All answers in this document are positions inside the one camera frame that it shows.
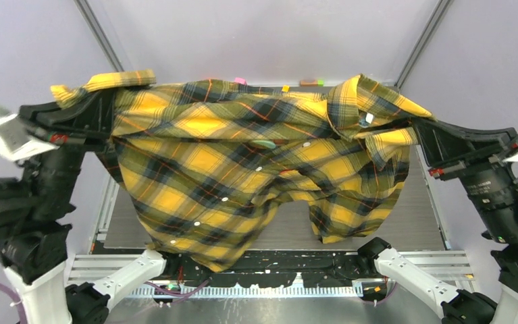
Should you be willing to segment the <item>yellow plaid flannel shirt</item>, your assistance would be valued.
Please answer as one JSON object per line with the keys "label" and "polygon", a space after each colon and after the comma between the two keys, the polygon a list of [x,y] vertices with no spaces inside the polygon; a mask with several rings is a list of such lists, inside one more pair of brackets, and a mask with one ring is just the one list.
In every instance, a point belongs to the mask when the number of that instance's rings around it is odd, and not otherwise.
{"label": "yellow plaid flannel shirt", "polygon": [[212,79],[156,84],[144,70],[51,92],[67,107],[110,88],[114,123],[101,162],[130,195],[153,250],[214,272],[232,266],[284,203],[308,204],[324,244],[374,233],[405,185],[418,143],[412,119],[434,118],[364,75],[321,94]]}

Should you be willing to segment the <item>round white brooch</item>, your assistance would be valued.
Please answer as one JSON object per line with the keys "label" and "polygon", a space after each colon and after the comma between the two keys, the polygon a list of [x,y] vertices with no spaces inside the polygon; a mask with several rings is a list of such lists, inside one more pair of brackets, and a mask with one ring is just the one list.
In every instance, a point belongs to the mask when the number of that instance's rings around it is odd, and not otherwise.
{"label": "round white brooch", "polygon": [[277,144],[271,140],[252,140],[249,142],[249,144],[258,149],[272,150],[277,147]]}

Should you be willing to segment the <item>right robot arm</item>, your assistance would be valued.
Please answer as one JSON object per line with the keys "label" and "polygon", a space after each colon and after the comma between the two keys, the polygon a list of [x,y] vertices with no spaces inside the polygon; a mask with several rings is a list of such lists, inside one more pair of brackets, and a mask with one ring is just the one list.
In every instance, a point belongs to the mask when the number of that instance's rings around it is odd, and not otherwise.
{"label": "right robot arm", "polygon": [[518,323],[518,131],[474,130],[418,119],[418,136],[430,175],[458,180],[480,216],[483,237],[502,248],[491,250],[490,283],[475,270],[480,288],[470,292],[445,283],[412,263],[381,238],[358,249],[358,268],[367,277],[382,275],[434,311],[442,323]]}

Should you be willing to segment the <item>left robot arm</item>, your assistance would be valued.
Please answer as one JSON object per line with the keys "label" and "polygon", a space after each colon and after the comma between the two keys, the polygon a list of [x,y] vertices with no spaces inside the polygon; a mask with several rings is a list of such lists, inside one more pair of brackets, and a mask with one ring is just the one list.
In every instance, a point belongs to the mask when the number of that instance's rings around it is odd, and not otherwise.
{"label": "left robot arm", "polygon": [[107,277],[65,284],[72,227],[59,221],[74,210],[85,154],[107,147],[116,93],[96,90],[67,107],[0,107],[0,156],[23,170],[21,178],[0,178],[0,264],[20,299],[22,323],[104,323],[145,282],[178,274],[176,257],[146,250]]}

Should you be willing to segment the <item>tan and green blocks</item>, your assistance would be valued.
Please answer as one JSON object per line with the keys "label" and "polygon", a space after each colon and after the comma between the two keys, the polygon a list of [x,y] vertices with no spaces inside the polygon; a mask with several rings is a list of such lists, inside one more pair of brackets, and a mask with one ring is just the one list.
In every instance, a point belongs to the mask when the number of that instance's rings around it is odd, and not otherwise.
{"label": "tan and green blocks", "polygon": [[322,79],[304,79],[299,82],[299,86],[301,86],[301,87],[324,86],[324,81]]}

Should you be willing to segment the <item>pink metronome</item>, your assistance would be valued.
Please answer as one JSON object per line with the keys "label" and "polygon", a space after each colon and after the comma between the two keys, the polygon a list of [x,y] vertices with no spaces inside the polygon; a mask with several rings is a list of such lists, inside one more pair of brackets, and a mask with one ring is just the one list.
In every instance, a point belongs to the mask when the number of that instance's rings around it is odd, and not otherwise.
{"label": "pink metronome", "polygon": [[237,77],[237,78],[234,79],[234,81],[237,84],[247,85],[247,81],[244,78]]}

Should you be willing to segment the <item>aluminium frame rail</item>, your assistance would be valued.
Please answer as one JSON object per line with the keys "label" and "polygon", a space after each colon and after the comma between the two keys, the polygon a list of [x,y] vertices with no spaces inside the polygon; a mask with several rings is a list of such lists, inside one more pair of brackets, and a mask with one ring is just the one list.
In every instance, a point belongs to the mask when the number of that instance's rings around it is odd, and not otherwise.
{"label": "aluminium frame rail", "polygon": [[[461,251],[418,251],[403,252],[402,255],[426,273],[459,288],[475,289],[475,279],[464,252]],[[135,261],[138,254],[80,254],[75,256],[68,271],[69,284],[92,282],[120,270]],[[380,284],[376,279],[358,279],[344,287],[324,288],[320,283],[308,288],[303,283],[301,274],[286,284],[273,288],[260,288],[252,283],[244,288],[240,283],[232,287],[219,288],[210,284],[192,295],[192,298],[307,298],[307,297],[361,297],[363,288],[370,284]]]}

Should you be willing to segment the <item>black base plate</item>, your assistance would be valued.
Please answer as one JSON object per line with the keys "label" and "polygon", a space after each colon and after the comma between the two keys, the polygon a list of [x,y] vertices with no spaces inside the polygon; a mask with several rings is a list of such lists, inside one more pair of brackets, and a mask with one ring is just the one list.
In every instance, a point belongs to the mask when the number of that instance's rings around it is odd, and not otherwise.
{"label": "black base plate", "polygon": [[287,288],[300,279],[306,288],[340,288],[358,279],[384,281],[370,261],[356,252],[330,250],[252,250],[230,268],[213,272],[188,256],[164,254],[167,265],[158,280],[188,287]]}

